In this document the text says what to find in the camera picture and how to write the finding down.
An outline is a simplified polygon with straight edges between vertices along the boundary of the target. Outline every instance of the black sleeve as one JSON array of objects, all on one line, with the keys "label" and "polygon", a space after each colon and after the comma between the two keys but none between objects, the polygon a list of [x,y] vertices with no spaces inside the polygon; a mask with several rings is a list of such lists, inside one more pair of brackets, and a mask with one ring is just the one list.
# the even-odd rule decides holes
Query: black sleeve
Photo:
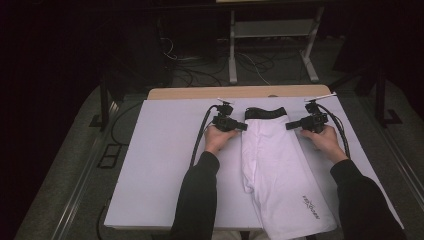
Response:
[{"label": "black sleeve", "polygon": [[331,175],[337,183],[345,240],[406,239],[378,185],[363,176],[353,161],[335,164]]},{"label": "black sleeve", "polygon": [[211,239],[218,169],[219,161],[215,155],[203,152],[197,165],[187,171],[178,197],[171,239]]}]

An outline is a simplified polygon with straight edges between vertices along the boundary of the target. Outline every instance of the person's right hand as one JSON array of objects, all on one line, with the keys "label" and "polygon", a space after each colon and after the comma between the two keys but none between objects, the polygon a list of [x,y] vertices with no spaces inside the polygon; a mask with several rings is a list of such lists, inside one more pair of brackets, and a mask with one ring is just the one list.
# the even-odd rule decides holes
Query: person's right hand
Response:
[{"label": "person's right hand", "polygon": [[327,158],[334,164],[348,159],[339,146],[336,131],[333,127],[325,125],[324,130],[319,134],[308,130],[301,130],[300,133],[303,136],[310,138],[315,146],[323,151]]}]

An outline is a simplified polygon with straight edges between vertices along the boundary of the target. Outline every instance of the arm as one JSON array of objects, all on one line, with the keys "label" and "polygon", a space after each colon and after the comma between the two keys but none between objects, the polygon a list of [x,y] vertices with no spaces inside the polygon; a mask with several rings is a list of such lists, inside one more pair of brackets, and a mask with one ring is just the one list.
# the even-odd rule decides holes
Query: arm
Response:
[{"label": "arm", "polygon": [[301,134],[335,164],[330,172],[337,183],[345,239],[406,239],[380,188],[363,176],[339,147],[334,128],[325,126],[320,134],[302,130]]},{"label": "arm", "polygon": [[183,180],[178,197],[171,239],[211,239],[216,213],[216,158],[236,131],[221,132],[211,126],[205,132],[205,151]]}]

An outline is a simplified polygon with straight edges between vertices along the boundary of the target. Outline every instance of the white cable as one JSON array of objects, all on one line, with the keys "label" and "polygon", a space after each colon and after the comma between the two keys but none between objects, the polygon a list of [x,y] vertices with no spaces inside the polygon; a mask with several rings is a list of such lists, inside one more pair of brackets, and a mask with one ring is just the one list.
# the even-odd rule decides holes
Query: white cable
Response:
[{"label": "white cable", "polygon": [[249,56],[247,56],[246,54],[243,54],[243,53],[237,53],[237,54],[240,54],[240,55],[242,55],[242,56],[244,56],[244,57],[246,57],[247,59],[249,59],[251,62],[252,62],[252,64],[253,64],[253,66],[255,66],[255,69],[256,69],[256,72],[258,73],[258,75],[259,75],[259,77],[266,83],[266,84],[268,84],[268,85],[270,85],[271,86],[271,84],[267,81],[267,80],[265,80],[263,77],[262,77],[262,75],[261,75],[261,73],[259,72],[259,69],[258,69],[258,67],[256,67],[256,63],[249,57]]}]

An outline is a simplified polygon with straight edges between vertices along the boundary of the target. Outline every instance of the dark background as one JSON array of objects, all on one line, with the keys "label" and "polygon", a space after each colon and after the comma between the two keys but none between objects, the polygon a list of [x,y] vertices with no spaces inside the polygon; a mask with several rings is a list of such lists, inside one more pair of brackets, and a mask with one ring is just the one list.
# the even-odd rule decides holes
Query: dark background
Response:
[{"label": "dark background", "polygon": [[[423,8],[412,0],[382,2],[327,6],[319,36],[347,36],[337,70],[351,72],[377,58],[388,79],[403,89],[423,116],[419,104],[424,89],[418,72],[423,66]],[[216,37],[222,37],[223,30],[228,32],[228,13],[118,16],[87,11],[99,6],[166,3],[0,3],[1,136],[5,153],[0,164],[2,239],[15,235],[74,117],[101,79],[106,79],[115,100],[125,93],[166,87],[172,64],[161,54],[166,47],[161,36],[172,37],[184,51],[214,57]],[[267,11],[262,14],[270,16]]]}]

